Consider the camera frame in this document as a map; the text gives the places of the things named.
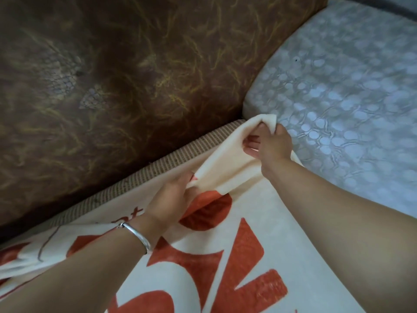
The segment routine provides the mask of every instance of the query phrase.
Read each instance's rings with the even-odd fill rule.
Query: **ribbed beige fabric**
[[[91,210],[94,210],[95,208],[114,199],[115,197],[219,145],[244,122],[245,120],[236,120],[232,123],[215,129],[214,131],[196,139],[184,147],[177,149],[169,155],[149,164],[148,166],[142,168],[129,177],[117,182],[116,184],[113,184],[107,189],[92,195],[84,201],[81,201],[80,203],[65,210],[64,212],[55,215],[48,221],[35,226],[34,228],[16,238],[21,240],[23,238],[46,231],[54,226],[68,224],[76,220],[80,216],[88,213]]]

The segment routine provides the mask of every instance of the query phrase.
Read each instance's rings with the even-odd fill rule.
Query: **white blanket with red print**
[[[69,225],[0,251],[0,297],[65,260],[115,223],[141,214],[162,184],[192,170],[190,186],[199,186],[203,193],[154,251],[140,260],[108,313],[363,312],[262,176],[259,161],[243,152],[243,139],[261,121],[274,130],[275,115],[258,115],[216,150]],[[292,158],[301,164],[294,153]]]

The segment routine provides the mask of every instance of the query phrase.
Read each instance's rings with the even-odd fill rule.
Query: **marbled brown leather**
[[[327,0],[0,0],[0,235],[232,120]]]

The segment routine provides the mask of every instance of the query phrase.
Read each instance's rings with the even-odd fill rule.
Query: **silver bracelet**
[[[151,248],[151,244],[149,243],[149,241],[146,239],[146,237],[144,237],[141,233],[139,233],[137,230],[135,230],[132,226],[129,225],[129,223],[127,222],[123,222],[120,223],[117,228],[127,228],[129,231],[132,232],[133,235],[135,235],[136,237],[138,237],[138,239],[142,242],[143,246],[145,246],[146,248],[146,253],[149,253],[152,248]]]

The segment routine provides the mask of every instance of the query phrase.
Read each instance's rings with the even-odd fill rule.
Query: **hand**
[[[262,174],[268,178],[274,164],[282,159],[291,160],[291,136],[282,124],[277,124],[275,133],[271,134],[268,126],[261,123],[243,141],[243,151],[261,160]]]
[[[192,172],[186,172],[164,184],[145,212],[129,221],[129,224],[144,235],[151,245],[154,246],[159,237],[180,220],[192,200],[200,193],[195,186],[185,189],[192,176]]]

